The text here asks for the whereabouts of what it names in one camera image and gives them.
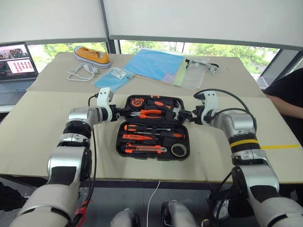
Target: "orange pliers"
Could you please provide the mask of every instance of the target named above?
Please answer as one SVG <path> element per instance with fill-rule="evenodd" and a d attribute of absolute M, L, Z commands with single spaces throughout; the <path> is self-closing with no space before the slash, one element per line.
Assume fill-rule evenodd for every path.
<path fill-rule="evenodd" d="M 160 114 L 160 116 L 149 116 L 148 114 Z M 161 110 L 141 110 L 140 112 L 131 112 L 131 116 L 138 116 L 141 119 L 145 118 L 161 118 Z"/>

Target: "orange sneaker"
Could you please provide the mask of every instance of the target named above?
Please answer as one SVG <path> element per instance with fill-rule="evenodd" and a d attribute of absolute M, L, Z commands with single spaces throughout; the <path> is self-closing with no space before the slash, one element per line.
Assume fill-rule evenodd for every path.
<path fill-rule="evenodd" d="M 76 46 L 74 54 L 79 61 L 95 65 L 97 67 L 107 69 L 110 67 L 108 53 L 91 50 L 84 46 Z"/>

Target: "laptop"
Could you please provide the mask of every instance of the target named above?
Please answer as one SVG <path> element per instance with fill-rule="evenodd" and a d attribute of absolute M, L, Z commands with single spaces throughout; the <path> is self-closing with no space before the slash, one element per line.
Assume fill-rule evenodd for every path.
<path fill-rule="evenodd" d="M 0 105 L 15 105 L 37 76 L 25 42 L 0 44 Z"/>

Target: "laptop screen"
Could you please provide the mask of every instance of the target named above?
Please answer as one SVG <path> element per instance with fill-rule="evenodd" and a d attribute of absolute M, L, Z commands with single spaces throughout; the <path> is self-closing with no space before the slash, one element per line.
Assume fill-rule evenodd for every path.
<path fill-rule="evenodd" d="M 38 75 L 25 43 L 0 44 L 0 80 L 22 80 Z"/>

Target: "yellow stripe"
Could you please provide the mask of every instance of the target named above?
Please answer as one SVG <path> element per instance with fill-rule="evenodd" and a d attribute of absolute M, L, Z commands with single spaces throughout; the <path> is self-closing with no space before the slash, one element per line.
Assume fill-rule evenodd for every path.
<path fill-rule="evenodd" d="M 262 146 L 262 149 L 279 149 L 279 148 L 298 148 L 300 145 L 275 145 L 275 146 Z"/>
<path fill-rule="evenodd" d="M 244 143 L 259 143 L 257 140 L 239 140 L 231 144 L 231 148 Z"/>

